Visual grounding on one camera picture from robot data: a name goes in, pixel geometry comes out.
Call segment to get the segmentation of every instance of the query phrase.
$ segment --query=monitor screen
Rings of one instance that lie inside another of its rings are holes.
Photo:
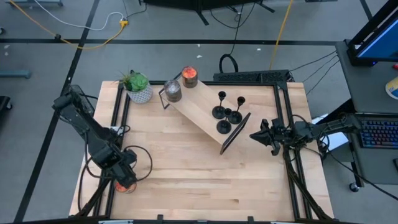
[[[358,54],[359,58],[398,61],[398,19],[395,19]]]

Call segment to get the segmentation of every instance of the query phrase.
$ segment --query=keyboard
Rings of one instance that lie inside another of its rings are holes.
[[[362,147],[398,149],[398,118],[359,117]]]
[[[288,70],[270,70],[256,72],[231,72],[217,73],[213,75],[214,81],[218,82],[256,82],[274,83],[289,82],[292,79]]]

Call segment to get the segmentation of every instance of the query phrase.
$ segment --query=white cable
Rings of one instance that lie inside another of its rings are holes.
[[[66,25],[74,26],[74,27],[87,28],[87,29],[93,30],[93,31],[101,31],[101,30],[103,30],[103,29],[106,27],[107,23],[108,23],[109,17],[112,16],[113,14],[119,14],[119,15],[121,15],[122,18],[121,18],[120,20],[123,20],[123,18],[124,18],[123,14],[122,14],[121,12],[112,12],[112,13],[110,13],[110,14],[107,16],[106,21],[105,21],[105,24],[104,24],[104,26],[103,26],[102,28],[100,28],[100,29],[94,29],[94,28],[87,27],[87,26],[79,26],[79,25],[75,25],[75,24],[70,24],[70,23],[64,22],[64,21],[58,19],[57,17],[55,17],[55,15],[51,14],[51,12],[49,12],[48,10],[46,10],[37,0],[34,0],[34,1],[35,1],[44,11],[46,11],[50,16],[52,16],[54,19],[58,20],[59,22],[61,22],[61,23],[63,23],[63,24],[66,24]]]

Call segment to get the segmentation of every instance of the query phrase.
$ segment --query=white plant pot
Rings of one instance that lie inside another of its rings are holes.
[[[146,103],[152,98],[152,87],[148,83],[147,88],[145,90],[141,90],[138,92],[127,91],[127,94],[130,96],[130,99],[135,103]]]

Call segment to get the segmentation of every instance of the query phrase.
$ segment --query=yellow cable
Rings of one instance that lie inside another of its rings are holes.
[[[271,63],[269,64],[269,70],[271,70],[272,64],[274,63],[274,59],[275,59],[275,56],[276,56],[276,51],[278,49],[279,40],[280,40],[280,37],[282,36],[282,33],[284,31],[286,20],[287,20],[287,16],[289,15],[290,8],[292,7],[292,3],[293,3],[293,0],[290,0],[289,6],[287,7],[287,11],[286,11],[286,14],[285,14],[285,19],[284,19],[284,21],[282,23],[282,26],[280,27],[278,39],[276,40],[276,45],[274,47],[274,53],[272,53]]]
[[[33,18],[31,18],[30,15],[28,15],[28,13],[26,13],[23,9],[21,9],[21,7],[19,7],[13,0],[10,0],[10,2],[11,2],[11,4],[13,4],[18,10],[20,10],[21,13],[23,13],[26,17],[28,17],[28,19],[30,19],[32,22],[36,23],[40,28],[42,28],[43,30],[47,31],[49,34],[53,35],[54,37],[57,36],[56,34],[54,34],[53,32],[51,32],[50,30],[48,30],[47,28],[45,28],[44,26],[42,26],[39,22],[37,22],[36,20],[34,20]],[[97,48],[100,48],[100,47],[106,45],[109,41],[115,39],[115,38],[123,31],[124,27],[125,27],[127,24],[128,24],[127,21],[121,21],[121,22],[120,22],[121,28],[120,28],[119,32],[118,32],[116,35],[114,35],[113,37],[109,38],[107,41],[105,41],[105,43],[100,44],[100,45],[95,46],[95,47],[79,47],[79,46],[76,46],[75,44],[73,44],[73,43],[71,43],[71,42],[69,42],[69,41],[67,41],[67,40],[65,40],[65,39],[63,39],[63,38],[60,38],[60,40],[61,40],[62,42],[64,42],[64,43],[70,44],[70,45],[72,45],[72,46],[74,46],[74,47],[76,47],[76,48],[78,48],[78,49],[82,49],[82,50],[97,49]]]

